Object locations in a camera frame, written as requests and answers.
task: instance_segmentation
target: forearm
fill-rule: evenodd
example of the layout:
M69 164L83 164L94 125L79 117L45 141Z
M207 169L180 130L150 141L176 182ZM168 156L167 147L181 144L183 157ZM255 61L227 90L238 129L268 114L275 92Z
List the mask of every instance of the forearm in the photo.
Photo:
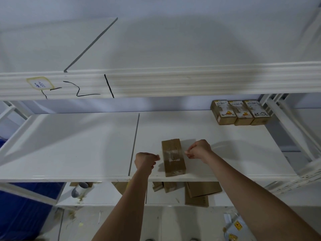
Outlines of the forearm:
M139 241L148 175L136 171L125 193L92 241Z
M223 189L258 240L319 240L320 236L290 207L230 166L213 152L206 154Z

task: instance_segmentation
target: left hand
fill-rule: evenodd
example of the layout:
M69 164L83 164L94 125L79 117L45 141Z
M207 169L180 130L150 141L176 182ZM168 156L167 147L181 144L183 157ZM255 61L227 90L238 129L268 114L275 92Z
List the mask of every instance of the left hand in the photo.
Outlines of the left hand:
M139 152L136 154L135 165L137 170L141 170L149 176L154 168L154 165L156 164L156 161L159 160L159 155L147 152Z

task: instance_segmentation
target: floor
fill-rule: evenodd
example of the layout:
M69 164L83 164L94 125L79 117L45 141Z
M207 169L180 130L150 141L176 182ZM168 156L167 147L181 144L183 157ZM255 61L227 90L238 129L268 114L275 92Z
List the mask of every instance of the floor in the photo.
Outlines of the floor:
M321 233L321 207L292 207L307 223ZM83 207L76 212L53 208L42 228L46 241L90 241L113 207ZM224 213L234 207L151 207L144 210L141 240L224 241Z

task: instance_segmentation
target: cardboard box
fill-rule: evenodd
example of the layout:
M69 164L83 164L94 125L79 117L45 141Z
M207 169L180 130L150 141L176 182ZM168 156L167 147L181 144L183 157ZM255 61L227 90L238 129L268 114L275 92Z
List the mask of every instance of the cardboard box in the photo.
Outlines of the cardboard box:
M191 198L222 192L219 182L186 182Z
M111 183L115 186L118 192L121 193L121 195L123 195L125 193L125 190L129 182L111 182Z
M154 192L161 190L164 187L163 182L153 182L153 185Z
M237 119L228 101L212 101L211 110L219 125L233 124Z
M177 190L176 182L163 182L165 193Z
M71 182L69 186L76 187L79 182ZM86 182L88 184L88 187L91 188L94 182Z
M263 109L260 102L255 100L244 101L247 108L250 110L254 120L251 125L264 125L270 120L270 115Z
M185 205L208 207L208 196L204 195L191 198L188 193L187 185L185 184Z
M250 125L252 123L254 117L243 101L229 101L229 103L233 107L233 110L237 116L234 125Z
M182 146L179 139L162 141L165 176L172 177L186 173Z

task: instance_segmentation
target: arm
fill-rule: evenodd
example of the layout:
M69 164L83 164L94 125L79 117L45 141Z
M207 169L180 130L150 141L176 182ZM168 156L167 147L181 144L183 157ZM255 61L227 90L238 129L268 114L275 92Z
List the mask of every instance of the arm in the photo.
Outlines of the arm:
M195 142L185 153L210 166L257 240L321 240L290 207L215 154L206 140Z
M159 160L159 155L136 154L137 171L125 193L111 211L91 241L139 241L142 230L148 176Z

